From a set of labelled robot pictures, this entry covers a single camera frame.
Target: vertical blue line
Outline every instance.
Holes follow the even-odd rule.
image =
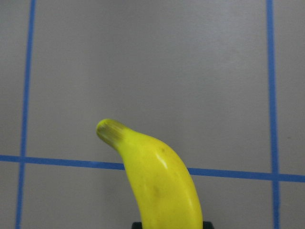
[[[34,32],[34,17],[35,17],[35,0],[30,3],[29,30],[24,74],[23,88],[23,109],[22,109],[22,127],[21,127],[21,144],[20,144],[20,165],[19,165],[19,183],[17,194],[17,209],[16,209],[16,224],[15,229],[20,229],[22,219],[22,201],[23,201],[23,184],[25,173],[25,160],[27,148],[27,125],[28,125],[28,108],[30,95],[30,79],[31,79],[31,57]]]
[[[274,13],[273,0],[266,0],[267,10],[267,42],[268,42],[268,81],[269,81],[269,112],[271,136],[272,192],[273,192],[273,221],[274,229],[280,229],[280,188],[279,160],[276,115],[276,83],[275,83],[275,42],[274,42]]]

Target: grid line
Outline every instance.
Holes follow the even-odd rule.
[[[31,0],[30,2],[31,3],[30,3],[29,25],[28,25],[26,65],[25,65],[25,75],[24,75],[25,78],[24,78],[24,92],[23,92],[20,156],[0,155],[0,161],[19,163],[19,181],[18,181],[18,194],[17,194],[18,196],[17,196],[15,229],[21,228],[25,164],[124,170],[124,165],[122,163],[80,161],[80,160],[39,158],[39,157],[27,157],[26,156],[26,153],[27,153],[26,152],[27,122],[28,122],[28,107],[29,107],[30,79],[31,79],[31,74],[30,74],[31,73],[31,58],[32,58],[31,54],[32,54],[32,44],[33,44],[36,0]],[[303,183],[305,183],[305,176],[279,173],[277,115],[276,115],[276,84],[275,84],[276,77],[275,77],[273,0],[266,0],[266,30],[267,30],[267,48],[268,48],[268,50],[267,50],[267,53],[268,53],[268,84],[269,84],[268,90],[269,90],[269,120],[270,120],[272,172],[271,173],[260,173],[260,172],[202,169],[202,168],[188,168],[188,170],[191,175],[197,175],[197,176],[243,178],[243,179],[256,179],[256,180],[271,181],[272,182],[272,193],[273,193],[274,229],[280,229],[279,182],[303,182]]]

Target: gray surface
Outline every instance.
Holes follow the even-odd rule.
[[[305,3],[274,2],[280,170],[305,174]],[[29,2],[0,6],[0,154],[18,155]],[[95,134],[115,118],[188,167],[271,170],[264,0],[37,1],[30,88],[28,156],[121,162]],[[216,229],[273,228],[271,182],[193,178]],[[0,162],[0,228],[17,184]],[[281,228],[302,228],[304,184],[280,187]],[[26,165],[22,229],[137,220],[124,171]]]
[[[305,2],[280,0],[274,7],[280,168],[305,175]]]

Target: plastic banana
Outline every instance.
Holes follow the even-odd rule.
[[[179,156],[164,142],[104,119],[97,135],[121,155],[143,229],[202,229],[193,180]]]

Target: black object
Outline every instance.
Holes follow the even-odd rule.
[[[134,222],[132,224],[132,229],[142,229],[142,223],[141,222]],[[203,229],[214,229],[214,227],[213,227],[213,224],[211,222],[203,221]]]

